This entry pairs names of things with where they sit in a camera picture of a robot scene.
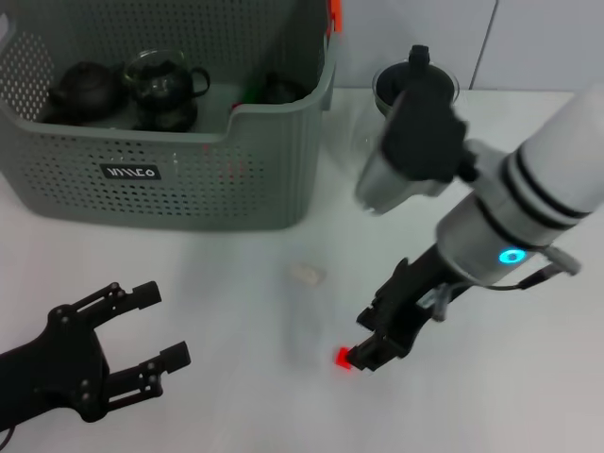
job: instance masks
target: gray plastic basket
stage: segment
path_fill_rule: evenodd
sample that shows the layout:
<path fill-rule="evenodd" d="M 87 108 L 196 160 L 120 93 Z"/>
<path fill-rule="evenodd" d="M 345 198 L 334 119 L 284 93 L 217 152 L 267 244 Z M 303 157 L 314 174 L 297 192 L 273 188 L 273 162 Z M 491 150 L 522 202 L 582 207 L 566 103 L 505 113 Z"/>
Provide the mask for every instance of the gray plastic basket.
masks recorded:
<path fill-rule="evenodd" d="M 0 0 L 0 12 L 8 16 L 0 170 L 30 209 L 177 229 L 274 229 L 303 218 L 335 73 L 338 39 L 327 33 L 326 0 Z M 46 90 L 74 63 L 111 65 L 148 48 L 181 49 L 210 71 L 197 130 L 128 130 L 129 113 L 87 127 L 35 122 Z M 311 95 L 231 114 L 250 80 L 270 71 Z M 139 170 L 134 179 L 112 179 L 102 165 Z M 160 179 L 138 177 L 156 167 Z"/>

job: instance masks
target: glass kettle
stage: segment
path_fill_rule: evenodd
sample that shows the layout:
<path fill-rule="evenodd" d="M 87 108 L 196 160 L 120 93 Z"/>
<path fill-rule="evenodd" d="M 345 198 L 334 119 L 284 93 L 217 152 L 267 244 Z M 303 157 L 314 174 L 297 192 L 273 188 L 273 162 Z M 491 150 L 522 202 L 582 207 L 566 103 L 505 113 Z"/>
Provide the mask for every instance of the glass kettle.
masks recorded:
<path fill-rule="evenodd" d="M 382 129 L 394 102 L 414 80 L 422 80 L 453 104 L 460 93 L 460 84 L 454 75 L 430 61 L 429 49 L 414 45 L 409 58 L 387 66 L 373 79 L 373 96 L 358 118 L 349 146 L 350 155 L 345 170 L 355 180 L 361 176 L 365 163 L 378 145 Z"/>

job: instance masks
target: teapot lid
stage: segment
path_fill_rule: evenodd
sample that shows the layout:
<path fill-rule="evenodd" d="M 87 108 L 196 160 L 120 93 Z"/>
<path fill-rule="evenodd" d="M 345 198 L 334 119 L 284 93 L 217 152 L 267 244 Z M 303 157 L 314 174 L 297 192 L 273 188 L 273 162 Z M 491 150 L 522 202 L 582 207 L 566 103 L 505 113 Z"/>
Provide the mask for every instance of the teapot lid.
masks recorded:
<path fill-rule="evenodd" d="M 102 64 L 82 61 L 65 73 L 60 81 L 60 88 L 65 91 L 86 92 L 106 83 L 109 75 L 109 69 Z"/>
<path fill-rule="evenodd" d="M 409 59 L 379 71 L 374 77 L 374 95 L 379 111 L 387 116 L 398 95 L 414 80 L 427 83 L 449 104 L 455 102 L 459 94 L 457 79 L 430 62 L 429 50 L 426 46 L 414 45 L 409 53 Z"/>

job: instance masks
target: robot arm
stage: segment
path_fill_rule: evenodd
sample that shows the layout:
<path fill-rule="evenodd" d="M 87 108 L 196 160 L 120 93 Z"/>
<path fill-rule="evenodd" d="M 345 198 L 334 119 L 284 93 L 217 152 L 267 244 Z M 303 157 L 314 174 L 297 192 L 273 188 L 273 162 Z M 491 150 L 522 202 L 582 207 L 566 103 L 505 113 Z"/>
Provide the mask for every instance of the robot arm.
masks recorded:
<path fill-rule="evenodd" d="M 404 358 L 430 318 L 471 286 L 527 289 L 579 263 L 552 243 L 604 200 L 604 86 L 579 94 L 515 152 L 465 140 L 450 106 L 414 85 L 400 96 L 356 196 L 383 214 L 410 196 L 438 196 L 454 177 L 474 191 L 436 229 L 436 244 L 403 260 L 358 318 L 373 336 L 347 354 L 375 371 Z M 550 264 L 511 287 L 494 285 L 535 254 Z"/>
<path fill-rule="evenodd" d="M 161 301 L 149 282 L 127 294 L 117 283 L 48 313 L 33 342 L 0 355 L 0 432 L 56 408 L 71 408 L 86 422 L 162 394 L 160 376 L 191 363 L 185 343 L 110 374 L 94 329 L 116 316 Z M 129 396 L 124 394 L 137 392 Z"/>

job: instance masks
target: white table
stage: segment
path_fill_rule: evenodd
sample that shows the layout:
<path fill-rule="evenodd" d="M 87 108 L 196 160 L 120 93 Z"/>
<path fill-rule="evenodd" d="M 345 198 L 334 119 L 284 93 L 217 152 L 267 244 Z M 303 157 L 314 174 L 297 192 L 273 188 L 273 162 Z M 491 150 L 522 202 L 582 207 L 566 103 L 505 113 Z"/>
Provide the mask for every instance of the white table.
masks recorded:
<path fill-rule="evenodd" d="M 604 213 L 559 240 L 584 263 L 578 277 L 526 293 L 474 289 L 446 323 L 424 328 L 403 361 L 373 375 L 333 365 L 334 348 L 367 338 L 355 319 L 374 291 L 433 243 L 438 220 L 467 193 L 454 185 L 381 218 L 357 209 L 332 155 L 344 152 L 370 95 L 336 91 L 309 216 L 285 231 L 49 220 L 0 178 L 0 351 L 38 335 L 58 304 L 112 281 L 129 290 L 155 279 L 162 304 L 98 330 L 110 365 L 138 364 L 181 340 L 193 356 L 164 379 L 162 398 L 92 425 L 51 411 L 19 426 L 7 453 L 600 453 Z M 468 92 L 458 111 L 471 136 L 512 151 L 569 97 Z M 299 261 L 327 279 L 317 288 L 292 282 L 288 268 Z"/>

